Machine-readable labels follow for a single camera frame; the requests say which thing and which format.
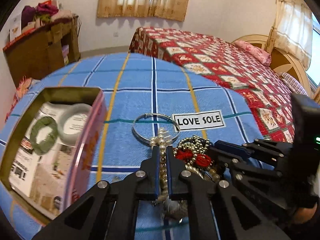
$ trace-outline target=striped pillow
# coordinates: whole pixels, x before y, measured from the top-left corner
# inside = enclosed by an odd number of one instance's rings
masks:
[[[303,86],[292,75],[288,73],[281,73],[280,76],[283,78],[284,83],[289,87],[291,91],[293,89],[294,93],[306,96],[308,95]]]

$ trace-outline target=red quilt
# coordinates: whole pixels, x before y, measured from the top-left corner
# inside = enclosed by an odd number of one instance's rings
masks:
[[[265,139],[292,142],[291,91],[269,67],[222,39],[162,28],[138,28],[129,51],[157,57],[241,94]]]

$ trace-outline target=green jade bangle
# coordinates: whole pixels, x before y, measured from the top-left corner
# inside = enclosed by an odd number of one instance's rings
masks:
[[[47,135],[45,140],[40,143],[36,143],[36,137],[40,129],[49,126],[52,128],[52,132]],[[58,138],[58,127],[56,121],[50,117],[45,116],[39,119],[31,129],[30,142],[37,155],[42,156],[46,154],[55,144]]]

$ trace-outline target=silver bangle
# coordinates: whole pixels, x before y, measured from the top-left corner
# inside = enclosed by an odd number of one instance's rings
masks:
[[[144,138],[142,135],[140,135],[140,134],[135,130],[134,125],[136,124],[136,122],[137,122],[138,120],[140,120],[140,119],[142,119],[142,118],[146,119],[146,118],[150,118],[150,117],[153,117],[153,116],[159,117],[159,118],[161,118],[161,119],[165,119],[165,120],[167,120],[168,122],[172,123],[172,124],[177,128],[178,134],[177,134],[175,137],[173,137],[173,138],[170,139],[170,141],[174,142],[174,141],[178,138],[178,136],[179,136],[179,134],[180,134],[180,127],[179,127],[179,125],[178,125],[170,116],[165,115],[165,114],[151,113],[151,114],[142,114],[142,115],[138,116],[138,117],[133,121],[133,124],[132,124],[132,133],[133,133],[133,135],[134,135],[139,141],[141,141],[142,143],[150,146],[150,141],[151,141],[151,140],[149,140],[149,139],[147,139],[147,138]]]

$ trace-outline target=bracelet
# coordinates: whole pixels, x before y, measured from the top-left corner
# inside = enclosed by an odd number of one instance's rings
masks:
[[[47,137],[40,143],[36,143],[36,137],[41,128],[49,126],[52,129],[52,132],[47,135]],[[34,148],[37,155],[42,156],[46,154],[55,144],[58,138],[58,129],[56,121],[50,117],[45,116],[39,119],[31,129],[30,133],[30,143]]]
[[[140,134],[135,130],[134,125],[135,125],[135,123],[136,123],[138,120],[140,120],[140,119],[142,119],[142,118],[146,119],[146,118],[153,117],[153,116],[156,116],[156,117],[165,119],[165,120],[167,120],[168,122],[172,123],[172,124],[177,128],[178,134],[177,134],[175,137],[173,137],[172,139],[170,139],[170,141],[174,142],[174,141],[178,138],[178,136],[179,136],[179,134],[180,134],[180,127],[179,127],[179,125],[178,125],[170,116],[164,115],[164,114],[156,114],[156,113],[142,114],[142,115],[138,116],[138,117],[133,121],[133,124],[132,124],[132,133],[133,133],[133,135],[137,138],[137,140],[141,141],[143,144],[146,144],[146,145],[150,146],[151,140],[149,140],[149,139],[147,139],[147,138],[144,138],[142,135],[140,135]]]
[[[67,134],[67,133],[63,132],[63,127],[64,127],[66,121],[70,117],[72,117],[73,115],[76,115],[76,114],[88,115],[91,108],[92,108],[92,106],[80,103],[80,104],[74,104],[74,105],[70,106],[66,111],[63,112],[63,114],[60,116],[60,118],[58,120],[58,133],[59,133],[59,137],[62,141],[64,141],[65,143],[67,143],[69,145],[76,144],[76,141],[77,141],[79,135],[81,134],[82,130],[77,133]]]

